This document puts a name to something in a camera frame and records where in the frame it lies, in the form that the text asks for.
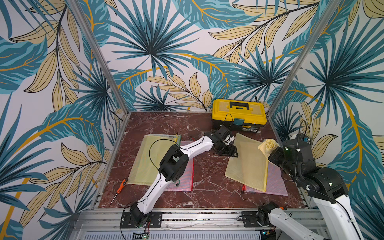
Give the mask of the cream wiping cloth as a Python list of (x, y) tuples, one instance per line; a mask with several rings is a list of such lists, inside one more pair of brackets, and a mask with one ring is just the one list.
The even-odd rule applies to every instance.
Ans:
[(278, 143), (274, 139), (265, 139), (259, 146), (258, 149), (268, 158), (271, 153), (278, 148)]

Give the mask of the pink red-zip mesh bag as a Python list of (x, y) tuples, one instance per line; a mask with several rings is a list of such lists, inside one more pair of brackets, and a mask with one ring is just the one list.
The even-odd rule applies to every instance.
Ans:
[(168, 185), (168, 192), (191, 192), (193, 190), (194, 159), (189, 160), (184, 174), (180, 179)]

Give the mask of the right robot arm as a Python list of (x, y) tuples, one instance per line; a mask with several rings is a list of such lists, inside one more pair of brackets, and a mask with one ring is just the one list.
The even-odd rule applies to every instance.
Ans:
[[(309, 142), (299, 137), (286, 140), (282, 147), (270, 153), (268, 160), (307, 191), (326, 222), (331, 240), (363, 239), (343, 178), (332, 168), (316, 165)], [(259, 226), (276, 227), (293, 240), (324, 239), (287, 215), (275, 203), (259, 207), (256, 219)]]

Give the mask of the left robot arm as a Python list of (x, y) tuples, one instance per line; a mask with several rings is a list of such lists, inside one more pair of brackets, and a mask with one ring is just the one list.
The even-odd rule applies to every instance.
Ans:
[(222, 125), (216, 131), (205, 132), (200, 139), (188, 145), (171, 145), (160, 161), (158, 174), (152, 185), (142, 198), (130, 206), (132, 225), (141, 228), (148, 222), (157, 200), (171, 183), (182, 177), (189, 161), (194, 157), (215, 150), (220, 156), (237, 158), (239, 155), (234, 140), (232, 132)]

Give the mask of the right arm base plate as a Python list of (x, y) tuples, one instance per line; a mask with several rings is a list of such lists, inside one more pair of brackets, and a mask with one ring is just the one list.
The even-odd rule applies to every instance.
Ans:
[(237, 220), (242, 222), (244, 224), (245, 228), (252, 228), (252, 227), (272, 227), (269, 220), (269, 214), (272, 211), (244, 211), (241, 213), (239, 217), (237, 217)]

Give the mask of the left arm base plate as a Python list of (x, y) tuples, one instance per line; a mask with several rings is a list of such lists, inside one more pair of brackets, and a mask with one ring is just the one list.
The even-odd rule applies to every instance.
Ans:
[(159, 229), (162, 226), (162, 212), (151, 212), (147, 215), (134, 216), (131, 212), (123, 212), (120, 228), (138, 229), (149, 225), (150, 228)]

